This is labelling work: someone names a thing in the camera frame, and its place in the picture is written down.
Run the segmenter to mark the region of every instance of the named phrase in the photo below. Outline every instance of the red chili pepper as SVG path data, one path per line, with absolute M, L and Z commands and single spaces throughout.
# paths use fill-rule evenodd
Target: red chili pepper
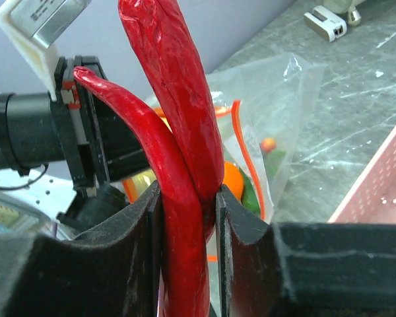
M 124 88 L 85 67 L 76 67 L 73 74 L 132 129 L 160 184 L 165 221 L 162 315 L 208 317 L 209 272 L 201 204 L 172 133 L 154 110 Z
M 203 204 L 208 239 L 213 233 L 215 194 L 223 181 L 224 160 L 198 51 L 176 0 L 119 0 L 119 16 Z

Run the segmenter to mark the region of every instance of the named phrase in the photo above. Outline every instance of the white device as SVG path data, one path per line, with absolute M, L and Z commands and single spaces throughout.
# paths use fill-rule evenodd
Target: white device
M 363 2 L 365 0 L 323 0 L 323 5 L 338 15 L 347 13 L 348 24 L 356 26 L 361 22 L 361 15 L 356 10 L 356 6 Z
M 348 30 L 345 20 L 322 5 L 316 6 L 310 13 L 305 13 L 304 21 L 309 28 L 328 42 L 344 36 Z
M 20 177 L 14 170 L 0 170 L 0 186 L 19 186 L 40 175 L 31 170 L 28 176 Z M 44 175 L 38 181 L 21 190 L 0 191 L 0 205 L 34 218 L 56 220 L 60 212 L 66 212 L 72 204 L 76 191 L 70 180 Z
M 0 28 L 44 83 L 53 101 L 59 54 L 54 41 L 91 0 L 6 0 Z

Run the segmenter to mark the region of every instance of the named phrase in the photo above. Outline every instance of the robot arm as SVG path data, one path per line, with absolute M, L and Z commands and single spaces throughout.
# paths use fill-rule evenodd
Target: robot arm
M 324 0 L 323 6 L 338 15 L 347 13 L 348 24 L 357 26 L 361 22 L 361 15 L 356 6 L 363 2 L 365 0 Z
M 47 195 L 38 207 L 46 208 L 44 213 L 48 217 L 53 219 L 57 215 L 62 223 L 83 231 L 125 207 L 124 196 L 110 183 L 148 169 L 149 164 L 137 138 L 124 122 L 74 81 L 72 72 L 77 65 L 105 78 L 96 57 L 61 57 L 55 70 L 55 102 L 46 92 L 0 94 L 0 170 L 11 168 L 20 176 L 27 176 L 31 169 L 42 164 L 65 160 L 73 189 L 77 191 L 75 200 L 71 204 L 72 191 L 71 197 L 67 193 L 71 184 L 55 180 L 49 185 L 55 187 L 53 192 L 64 196 L 63 200 L 68 200 L 59 202 L 70 208 L 59 213 L 55 205 L 46 207 L 46 198 L 50 199 Z M 3 171 L 1 175 L 7 178 L 9 173 Z M 42 186 L 33 184 L 31 190 Z M 7 200 L 14 200 L 14 194 L 6 194 Z

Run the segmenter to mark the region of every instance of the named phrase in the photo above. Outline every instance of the white wall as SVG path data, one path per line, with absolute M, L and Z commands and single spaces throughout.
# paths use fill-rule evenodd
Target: white wall
M 206 72 L 211 72 L 294 0 L 179 0 Z M 59 53 L 97 55 L 107 77 L 141 98 L 150 87 L 117 15 L 117 0 L 92 0 L 57 40 Z M 0 31 L 0 93 L 44 87 Z

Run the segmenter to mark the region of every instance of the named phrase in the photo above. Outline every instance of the white bracket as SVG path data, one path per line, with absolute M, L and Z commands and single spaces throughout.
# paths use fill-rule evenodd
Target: white bracket
M 0 28 L 56 101 L 54 71 L 59 54 L 54 41 L 91 0 L 6 0 Z

